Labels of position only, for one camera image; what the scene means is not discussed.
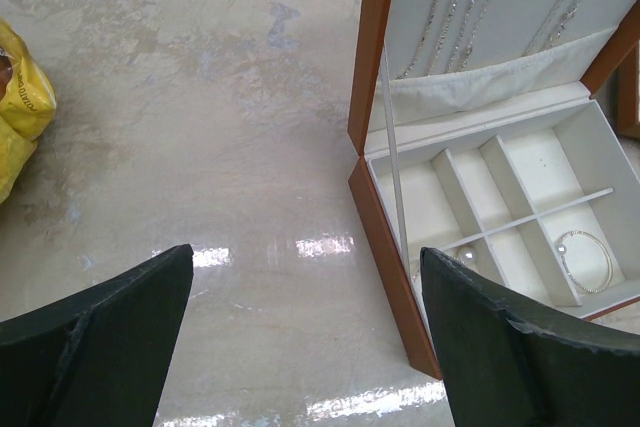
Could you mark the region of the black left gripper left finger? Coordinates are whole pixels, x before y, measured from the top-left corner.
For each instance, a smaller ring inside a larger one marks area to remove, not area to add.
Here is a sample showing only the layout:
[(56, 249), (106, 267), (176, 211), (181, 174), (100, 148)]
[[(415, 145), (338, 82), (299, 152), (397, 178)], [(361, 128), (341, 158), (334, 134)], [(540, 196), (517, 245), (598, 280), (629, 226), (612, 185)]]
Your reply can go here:
[(152, 425), (192, 281), (178, 245), (2, 322), (2, 425)]

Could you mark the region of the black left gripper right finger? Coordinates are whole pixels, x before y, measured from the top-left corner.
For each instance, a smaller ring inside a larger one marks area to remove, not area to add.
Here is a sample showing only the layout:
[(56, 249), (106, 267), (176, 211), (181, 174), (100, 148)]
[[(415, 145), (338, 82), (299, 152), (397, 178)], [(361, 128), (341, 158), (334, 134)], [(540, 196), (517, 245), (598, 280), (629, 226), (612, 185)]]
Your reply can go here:
[(458, 426), (636, 426), (639, 338), (420, 252), (422, 298)]

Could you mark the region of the brown jewelry box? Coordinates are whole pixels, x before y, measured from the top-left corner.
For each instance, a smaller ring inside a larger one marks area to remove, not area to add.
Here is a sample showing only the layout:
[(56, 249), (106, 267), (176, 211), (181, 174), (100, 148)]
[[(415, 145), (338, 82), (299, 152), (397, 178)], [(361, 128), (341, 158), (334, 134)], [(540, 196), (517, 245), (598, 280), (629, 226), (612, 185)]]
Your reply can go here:
[[(362, 0), (349, 185), (414, 369), (440, 374), (425, 247), (581, 319), (638, 301), (639, 178), (595, 98), (638, 41), (639, 0)], [(606, 291), (566, 275), (571, 230)]]

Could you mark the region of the brown ring earring tray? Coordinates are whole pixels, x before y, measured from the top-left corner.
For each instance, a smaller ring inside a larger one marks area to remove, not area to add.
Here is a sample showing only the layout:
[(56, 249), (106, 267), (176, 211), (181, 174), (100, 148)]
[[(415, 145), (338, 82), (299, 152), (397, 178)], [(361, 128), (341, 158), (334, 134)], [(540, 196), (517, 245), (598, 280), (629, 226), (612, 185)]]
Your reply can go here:
[(639, 140), (639, 45), (632, 48), (617, 71), (616, 132)]

